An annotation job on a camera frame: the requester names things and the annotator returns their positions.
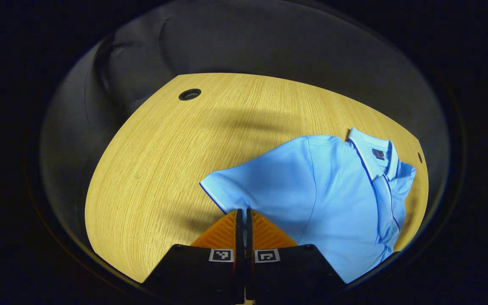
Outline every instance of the light blue polo shirt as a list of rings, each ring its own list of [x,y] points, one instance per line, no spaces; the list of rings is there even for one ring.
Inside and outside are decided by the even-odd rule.
[[[299,137],[200,184],[223,212],[252,208],[316,245],[349,283],[393,253],[414,177],[391,141],[354,128],[347,142]]]

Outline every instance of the wood grain surface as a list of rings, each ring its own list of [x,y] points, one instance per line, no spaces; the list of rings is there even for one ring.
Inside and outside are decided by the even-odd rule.
[[[198,88],[195,99],[178,95]],[[209,173],[237,166],[305,135],[346,140],[355,127],[393,141],[417,169],[395,250],[418,230],[428,175],[419,141],[372,108],[311,85],[260,75],[180,75],[132,114],[105,150],[86,199],[94,251],[143,282],[171,245],[190,244],[223,213],[199,186]]]

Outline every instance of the shirt label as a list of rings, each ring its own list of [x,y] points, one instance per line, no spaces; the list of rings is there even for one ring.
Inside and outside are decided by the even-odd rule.
[[[385,161],[385,154],[383,153],[383,151],[372,148],[372,153],[377,159]]]

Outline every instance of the orange gripper pad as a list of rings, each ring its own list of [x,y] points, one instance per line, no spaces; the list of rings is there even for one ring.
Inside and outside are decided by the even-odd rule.
[[[265,216],[252,210],[252,218],[253,249],[276,249],[297,246],[297,243],[291,237]]]
[[[236,249],[236,212],[225,215],[190,246],[213,249]]]

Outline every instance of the polo shirt collar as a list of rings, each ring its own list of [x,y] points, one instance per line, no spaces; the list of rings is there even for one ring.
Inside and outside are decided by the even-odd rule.
[[[355,146],[355,149],[363,160],[366,171],[372,180],[382,175],[385,176],[388,181],[396,177],[397,167],[399,165],[399,155],[397,154],[397,150],[395,150],[395,145],[393,145],[391,141],[369,136],[365,133],[361,133],[355,128],[351,129],[347,139]],[[387,172],[383,172],[376,157],[372,153],[369,144],[381,148],[380,150],[385,152],[385,157],[388,158],[389,162]]]

